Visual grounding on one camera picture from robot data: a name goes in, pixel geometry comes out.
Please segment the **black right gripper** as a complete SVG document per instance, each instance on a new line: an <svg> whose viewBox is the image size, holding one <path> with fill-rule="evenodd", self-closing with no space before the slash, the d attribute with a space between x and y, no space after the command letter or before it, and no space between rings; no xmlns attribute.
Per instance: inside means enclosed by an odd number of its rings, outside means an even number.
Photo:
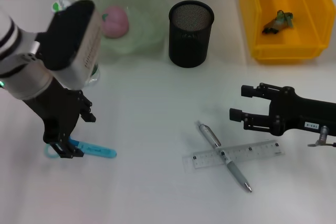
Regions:
<svg viewBox="0 0 336 224"><path fill-rule="evenodd" d="M229 109L229 119L243 122L244 130L282 136L292 129L319 133L326 126L329 135L336 136L336 103L302 98L292 87L281 88L265 83L260 83L256 88L242 85L241 96L271 100L269 115Z"/></svg>

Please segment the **blue teal sheathed scissors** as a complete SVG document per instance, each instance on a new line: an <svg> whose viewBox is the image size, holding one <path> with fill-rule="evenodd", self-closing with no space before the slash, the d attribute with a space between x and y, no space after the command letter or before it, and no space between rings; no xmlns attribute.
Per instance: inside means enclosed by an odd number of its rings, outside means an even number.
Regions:
<svg viewBox="0 0 336 224"><path fill-rule="evenodd" d="M86 142L76 141L72 138L69 138L69 143L71 143L77 150L82 151L83 156L97 156L102 158L115 158L117 156L117 152L113 149L102 147ZM44 155L48 158L59 158L59 154L57 152L50 153L49 152L50 145L46 144L44 148Z"/></svg>

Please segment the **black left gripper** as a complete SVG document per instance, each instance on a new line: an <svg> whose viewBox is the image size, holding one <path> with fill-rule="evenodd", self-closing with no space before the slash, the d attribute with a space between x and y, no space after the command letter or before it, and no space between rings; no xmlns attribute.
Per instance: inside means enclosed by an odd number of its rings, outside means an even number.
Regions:
<svg viewBox="0 0 336 224"><path fill-rule="evenodd" d="M46 144L46 157L73 158L83 157L80 142L69 135L74 130L79 117L85 122L94 123L96 117L91 113L92 102L81 90L64 88L55 78L38 96L25 100L44 123L43 140ZM64 146L60 140L68 139Z"/></svg>

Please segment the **clear green-label water bottle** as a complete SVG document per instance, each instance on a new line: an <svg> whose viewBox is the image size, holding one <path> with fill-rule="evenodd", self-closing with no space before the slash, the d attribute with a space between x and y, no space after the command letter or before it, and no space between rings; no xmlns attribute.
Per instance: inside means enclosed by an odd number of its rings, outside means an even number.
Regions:
<svg viewBox="0 0 336 224"><path fill-rule="evenodd" d="M51 9L54 13L58 13L68 8L73 3L74 1L70 1L70 0L58 0L53 3ZM95 85L96 82L99 80L99 77L100 77L99 65L97 62L95 62L93 69L92 69L92 73L90 74L90 77L86 79L85 86Z"/></svg>

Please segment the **black mesh pen holder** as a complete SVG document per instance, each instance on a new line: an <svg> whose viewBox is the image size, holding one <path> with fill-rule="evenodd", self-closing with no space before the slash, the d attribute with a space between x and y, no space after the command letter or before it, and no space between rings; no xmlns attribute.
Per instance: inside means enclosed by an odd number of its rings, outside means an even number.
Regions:
<svg viewBox="0 0 336 224"><path fill-rule="evenodd" d="M182 68L201 65L206 57L214 12L203 2L187 0L169 12L169 58Z"/></svg>

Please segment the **clear plastic ruler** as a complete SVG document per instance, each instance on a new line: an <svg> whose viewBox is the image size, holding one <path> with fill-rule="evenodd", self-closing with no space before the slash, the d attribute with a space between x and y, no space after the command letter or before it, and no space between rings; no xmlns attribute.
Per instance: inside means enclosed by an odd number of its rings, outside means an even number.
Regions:
<svg viewBox="0 0 336 224"><path fill-rule="evenodd" d="M225 147L217 150L196 152L190 156L182 158L184 171L193 173L198 169L223 165L224 161L220 158L221 153L225 153L229 160L238 164L281 156L285 154L285 151L279 142L268 140L252 144Z"/></svg>

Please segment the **yellow plastic bin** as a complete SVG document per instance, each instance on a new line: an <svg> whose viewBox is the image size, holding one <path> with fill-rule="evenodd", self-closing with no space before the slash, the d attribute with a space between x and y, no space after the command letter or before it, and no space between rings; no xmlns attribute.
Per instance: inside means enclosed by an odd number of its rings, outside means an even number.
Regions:
<svg viewBox="0 0 336 224"><path fill-rule="evenodd" d="M265 63L318 57L330 42L336 7L332 0L239 0L251 56ZM293 13L293 27L263 34L277 11Z"/></svg>

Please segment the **silver grey ballpoint pen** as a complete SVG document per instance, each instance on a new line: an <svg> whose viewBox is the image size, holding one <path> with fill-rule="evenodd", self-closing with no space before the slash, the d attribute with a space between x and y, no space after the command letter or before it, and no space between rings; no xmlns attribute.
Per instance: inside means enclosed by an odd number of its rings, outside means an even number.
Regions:
<svg viewBox="0 0 336 224"><path fill-rule="evenodd" d="M200 121L196 122L199 132L203 135L203 137L209 142L213 150L215 150L216 154L220 157L223 163L226 165L227 169L231 173L231 175L235 178L238 184L243 188L246 192L251 193L252 188L246 179L246 177L239 170L237 165L231 160L222 149L222 144L211 130L211 128Z"/></svg>

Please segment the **pink toy peach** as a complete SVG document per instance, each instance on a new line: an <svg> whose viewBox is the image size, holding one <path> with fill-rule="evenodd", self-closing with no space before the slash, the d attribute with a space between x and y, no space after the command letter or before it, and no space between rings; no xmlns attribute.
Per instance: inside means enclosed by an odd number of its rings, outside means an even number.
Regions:
<svg viewBox="0 0 336 224"><path fill-rule="evenodd" d="M102 31L107 38L117 39L129 31L129 20L125 10L109 6L102 13Z"/></svg>

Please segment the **translucent green fruit bowl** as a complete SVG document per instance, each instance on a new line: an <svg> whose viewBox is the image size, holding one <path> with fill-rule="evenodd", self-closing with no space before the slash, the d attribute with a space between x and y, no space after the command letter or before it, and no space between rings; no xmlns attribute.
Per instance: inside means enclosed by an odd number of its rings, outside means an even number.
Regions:
<svg viewBox="0 0 336 224"><path fill-rule="evenodd" d="M121 38L101 37L100 63L113 63L123 56L149 57L159 51L168 32L169 5L166 0L92 0L100 14L109 6L125 10L129 31Z"/></svg>

